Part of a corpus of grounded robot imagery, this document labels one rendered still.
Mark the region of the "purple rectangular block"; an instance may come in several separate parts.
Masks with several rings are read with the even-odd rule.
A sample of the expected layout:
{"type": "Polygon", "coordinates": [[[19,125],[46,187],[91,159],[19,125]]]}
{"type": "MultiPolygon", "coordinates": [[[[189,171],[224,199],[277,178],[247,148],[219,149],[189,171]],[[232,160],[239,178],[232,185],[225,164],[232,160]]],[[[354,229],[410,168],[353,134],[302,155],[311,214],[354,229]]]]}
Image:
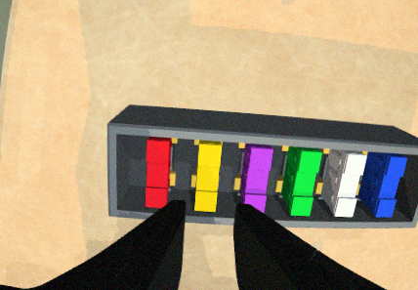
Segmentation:
{"type": "Polygon", "coordinates": [[[251,204],[264,213],[269,171],[272,168],[271,145],[244,145],[241,167],[241,204],[251,204]]]}

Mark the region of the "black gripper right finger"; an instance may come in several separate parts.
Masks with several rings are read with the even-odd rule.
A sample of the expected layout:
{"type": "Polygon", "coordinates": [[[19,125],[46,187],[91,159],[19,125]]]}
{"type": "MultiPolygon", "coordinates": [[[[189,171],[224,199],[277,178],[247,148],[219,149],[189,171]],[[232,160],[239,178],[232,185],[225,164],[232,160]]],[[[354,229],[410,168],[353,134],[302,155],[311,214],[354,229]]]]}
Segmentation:
{"type": "Polygon", "coordinates": [[[251,204],[236,205],[233,244],[239,290],[386,290],[251,204]]]}

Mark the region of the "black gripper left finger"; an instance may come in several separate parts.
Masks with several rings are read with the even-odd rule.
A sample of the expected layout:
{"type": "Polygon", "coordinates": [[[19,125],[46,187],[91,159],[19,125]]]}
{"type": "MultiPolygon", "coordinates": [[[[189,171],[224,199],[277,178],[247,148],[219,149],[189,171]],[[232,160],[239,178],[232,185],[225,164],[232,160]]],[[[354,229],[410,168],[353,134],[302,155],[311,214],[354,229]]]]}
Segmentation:
{"type": "Polygon", "coordinates": [[[100,254],[44,285],[0,290],[179,290],[186,207],[185,200],[171,200],[100,254]]]}

